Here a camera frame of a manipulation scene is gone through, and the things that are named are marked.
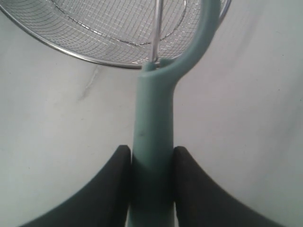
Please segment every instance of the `mesh strainer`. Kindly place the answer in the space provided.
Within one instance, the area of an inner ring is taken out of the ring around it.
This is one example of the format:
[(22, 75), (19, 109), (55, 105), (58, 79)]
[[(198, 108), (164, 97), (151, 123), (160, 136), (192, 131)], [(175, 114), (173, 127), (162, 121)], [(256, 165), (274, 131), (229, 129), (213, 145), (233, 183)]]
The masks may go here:
[[(163, 4), (159, 57), (186, 50), (201, 0)], [(231, 0), (221, 0), (220, 20)], [(28, 33), (75, 57), (138, 69), (150, 57), (155, 0), (0, 0), (0, 8)]]
[(129, 227), (174, 225), (173, 92), (206, 52), (229, 3), (0, 0), (18, 25), (62, 52), (125, 68), (144, 63), (137, 87)]

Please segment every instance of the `teal plastic handle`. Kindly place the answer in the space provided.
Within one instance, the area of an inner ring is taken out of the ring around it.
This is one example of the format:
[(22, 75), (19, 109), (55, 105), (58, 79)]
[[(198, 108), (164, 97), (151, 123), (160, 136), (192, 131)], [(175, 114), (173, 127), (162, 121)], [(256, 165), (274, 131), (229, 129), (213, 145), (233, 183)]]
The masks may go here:
[(173, 227), (173, 93), (177, 82), (206, 52), (217, 29), (220, 0), (201, 0), (198, 29), (189, 48), (160, 68), (147, 63), (138, 78), (129, 227)]

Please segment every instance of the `white surface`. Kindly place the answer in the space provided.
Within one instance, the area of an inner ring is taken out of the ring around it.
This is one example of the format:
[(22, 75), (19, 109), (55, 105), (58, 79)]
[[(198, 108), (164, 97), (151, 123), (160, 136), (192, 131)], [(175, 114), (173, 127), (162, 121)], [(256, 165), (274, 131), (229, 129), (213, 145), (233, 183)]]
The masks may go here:
[[(229, 193), (286, 226), (303, 218), (303, 1), (233, 0), (175, 94), (175, 144)], [(46, 47), (0, 13), (0, 226), (84, 186), (132, 145), (137, 71)]]

